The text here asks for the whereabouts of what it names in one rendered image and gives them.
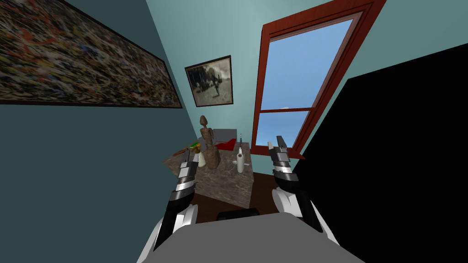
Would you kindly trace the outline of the grey and red box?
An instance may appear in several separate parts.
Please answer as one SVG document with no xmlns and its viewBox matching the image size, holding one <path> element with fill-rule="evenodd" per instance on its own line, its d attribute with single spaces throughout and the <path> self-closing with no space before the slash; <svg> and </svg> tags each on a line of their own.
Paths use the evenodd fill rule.
<svg viewBox="0 0 468 263">
<path fill-rule="evenodd" d="M 233 151 L 237 142 L 236 129 L 214 129 L 214 145 L 218 150 Z"/>
</svg>

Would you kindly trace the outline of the red framed window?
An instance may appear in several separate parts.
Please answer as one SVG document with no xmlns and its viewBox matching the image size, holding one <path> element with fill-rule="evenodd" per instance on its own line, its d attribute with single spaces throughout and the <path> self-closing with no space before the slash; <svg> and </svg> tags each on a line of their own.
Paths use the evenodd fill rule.
<svg viewBox="0 0 468 263">
<path fill-rule="evenodd" d="M 301 159 L 387 0 L 331 0 L 262 27 L 251 152 L 281 135 Z"/>
</svg>

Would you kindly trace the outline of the white spray bottle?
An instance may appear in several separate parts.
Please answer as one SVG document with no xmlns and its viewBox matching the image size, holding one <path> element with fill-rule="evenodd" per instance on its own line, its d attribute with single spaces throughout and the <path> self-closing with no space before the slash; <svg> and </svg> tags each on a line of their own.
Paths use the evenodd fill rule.
<svg viewBox="0 0 468 263">
<path fill-rule="evenodd" d="M 196 156 L 197 156 L 197 160 L 198 160 L 198 167 L 199 168 L 202 168 L 204 166 L 206 166 L 206 161 L 204 159 L 204 155 L 201 151 L 201 144 L 200 143 L 193 143 L 191 146 L 190 146 L 190 149 L 191 149 L 191 152 L 195 152 Z"/>
</svg>

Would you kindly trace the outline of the small dark framed picture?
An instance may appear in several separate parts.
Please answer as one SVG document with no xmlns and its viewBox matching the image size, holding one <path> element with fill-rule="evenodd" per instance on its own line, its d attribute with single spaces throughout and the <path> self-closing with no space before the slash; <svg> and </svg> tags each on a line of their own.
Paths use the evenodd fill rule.
<svg viewBox="0 0 468 263">
<path fill-rule="evenodd" d="M 232 105 L 231 56 L 224 56 L 185 68 L 196 107 Z"/>
</svg>

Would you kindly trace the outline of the brown figure statue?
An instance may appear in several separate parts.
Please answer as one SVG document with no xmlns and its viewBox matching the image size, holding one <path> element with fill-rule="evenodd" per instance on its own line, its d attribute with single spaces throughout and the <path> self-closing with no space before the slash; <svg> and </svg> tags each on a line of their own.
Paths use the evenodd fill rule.
<svg viewBox="0 0 468 263">
<path fill-rule="evenodd" d="M 205 116 L 200 117 L 200 125 L 203 128 L 200 129 L 202 138 L 204 139 L 205 150 L 203 152 L 204 159 L 206 161 L 207 168 L 214 170 L 220 163 L 220 153 L 218 148 L 214 145 L 214 132 L 212 128 L 207 127 L 207 119 Z"/>
</svg>

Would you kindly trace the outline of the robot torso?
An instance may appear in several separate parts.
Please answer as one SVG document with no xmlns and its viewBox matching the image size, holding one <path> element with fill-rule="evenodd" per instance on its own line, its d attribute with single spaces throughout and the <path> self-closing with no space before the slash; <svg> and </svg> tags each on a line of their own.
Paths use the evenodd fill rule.
<svg viewBox="0 0 468 263">
<path fill-rule="evenodd" d="M 197 224 L 197 210 L 178 214 L 172 236 L 155 249 L 159 222 L 137 263 L 364 263 L 321 216 L 322 233 L 285 212 Z"/>
</svg>

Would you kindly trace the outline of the large abstract speckled painting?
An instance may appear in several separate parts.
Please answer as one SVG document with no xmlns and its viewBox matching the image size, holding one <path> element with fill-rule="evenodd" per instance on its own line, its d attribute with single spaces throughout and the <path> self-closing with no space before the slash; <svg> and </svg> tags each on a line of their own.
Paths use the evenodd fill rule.
<svg viewBox="0 0 468 263">
<path fill-rule="evenodd" d="M 0 0 L 0 104 L 182 107 L 163 59 L 64 0 Z"/>
</svg>

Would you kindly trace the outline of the white paper towel roll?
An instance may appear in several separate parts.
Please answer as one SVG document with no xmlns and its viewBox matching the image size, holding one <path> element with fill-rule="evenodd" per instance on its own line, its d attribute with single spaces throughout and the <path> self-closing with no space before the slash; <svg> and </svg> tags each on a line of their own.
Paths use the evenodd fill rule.
<svg viewBox="0 0 468 263">
<path fill-rule="evenodd" d="M 244 171 L 244 168 L 246 166 L 250 166 L 250 164 L 245 162 L 245 155 L 243 153 L 243 150 L 242 150 L 241 146 L 238 149 L 238 153 L 236 155 L 236 158 L 237 159 L 235 161 L 233 161 L 233 164 L 237 165 L 238 173 L 242 173 Z"/>
</svg>

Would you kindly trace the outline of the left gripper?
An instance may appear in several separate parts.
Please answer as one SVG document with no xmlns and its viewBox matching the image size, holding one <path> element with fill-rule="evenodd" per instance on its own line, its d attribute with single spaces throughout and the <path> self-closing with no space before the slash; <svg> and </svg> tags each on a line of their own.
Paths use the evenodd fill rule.
<svg viewBox="0 0 468 263">
<path fill-rule="evenodd" d="M 183 153 L 183 163 L 180 165 L 178 179 L 183 177 L 195 176 L 198 167 L 198 162 L 190 161 L 190 148 L 187 148 Z"/>
</svg>

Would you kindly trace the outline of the brown marble table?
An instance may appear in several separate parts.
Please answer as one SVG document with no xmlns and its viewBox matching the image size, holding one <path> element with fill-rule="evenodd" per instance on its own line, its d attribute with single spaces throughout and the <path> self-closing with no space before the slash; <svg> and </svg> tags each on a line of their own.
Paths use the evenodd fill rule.
<svg viewBox="0 0 468 263">
<path fill-rule="evenodd" d="M 237 165 L 233 164 L 239 147 L 245 155 L 246 166 L 242 173 L 238 173 Z M 195 193 L 217 199 L 242 208 L 249 208 L 251 192 L 254 182 L 251 166 L 250 147 L 248 143 L 238 142 L 233 151 L 219 150 L 220 163 L 214 170 L 206 166 L 197 168 L 195 174 Z"/>
</svg>

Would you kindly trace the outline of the black tall cupboard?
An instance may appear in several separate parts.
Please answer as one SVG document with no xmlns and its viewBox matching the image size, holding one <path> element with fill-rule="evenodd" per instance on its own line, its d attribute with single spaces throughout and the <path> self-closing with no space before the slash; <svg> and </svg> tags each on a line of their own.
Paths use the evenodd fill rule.
<svg viewBox="0 0 468 263">
<path fill-rule="evenodd" d="M 365 263 L 468 263 L 468 43 L 348 79 L 294 171 Z"/>
</svg>

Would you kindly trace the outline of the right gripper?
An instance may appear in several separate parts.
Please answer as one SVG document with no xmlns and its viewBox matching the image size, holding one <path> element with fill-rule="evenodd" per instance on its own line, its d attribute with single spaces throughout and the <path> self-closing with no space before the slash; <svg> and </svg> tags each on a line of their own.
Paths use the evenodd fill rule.
<svg viewBox="0 0 468 263">
<path fill-rule="evenodd" d="M 268 142 L 268 149 L 271 150 L 271 159 L 274 169 L 277 172 L 292 173 L 290 158 L 288 156 L 287 145 L 282 136 L 277 136 L 278 147 L 274 147 L 272 142 Z"/>
</svg>

